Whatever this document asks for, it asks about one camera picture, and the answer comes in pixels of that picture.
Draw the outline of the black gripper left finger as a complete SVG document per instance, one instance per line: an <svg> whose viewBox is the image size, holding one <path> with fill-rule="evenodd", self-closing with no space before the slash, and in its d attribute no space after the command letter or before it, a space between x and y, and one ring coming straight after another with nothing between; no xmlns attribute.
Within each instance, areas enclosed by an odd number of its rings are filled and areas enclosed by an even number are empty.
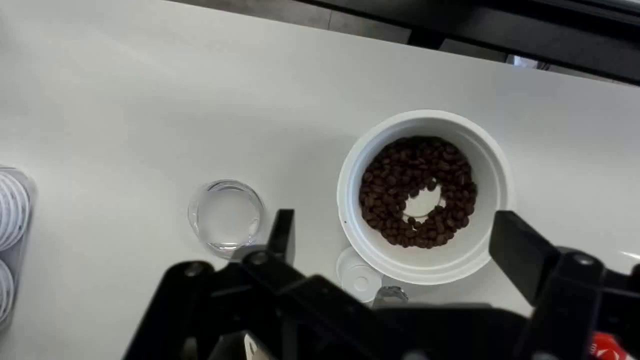
<svg viewBox="0 0 640 360"><path fill-rule="evenodd" d="M265 247L222 270L171 266L124 360L249 360L251 338L270 360L370 360L374 314L322 277L293 264L294 212L280 211Z"/></svg>

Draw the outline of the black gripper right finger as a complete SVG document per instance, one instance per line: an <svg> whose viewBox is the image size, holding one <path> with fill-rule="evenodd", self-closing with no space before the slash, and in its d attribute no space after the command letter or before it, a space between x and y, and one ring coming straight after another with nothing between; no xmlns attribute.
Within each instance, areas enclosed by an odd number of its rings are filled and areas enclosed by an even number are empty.
<svg viewBox="0 0 640 360"><path fill-rule="evenodd" d="M611 270L596 256L555 247L512 211L499 211L491 256L532 306L519 360L588 360L599 333L640 358L639 269Z"/></svg>

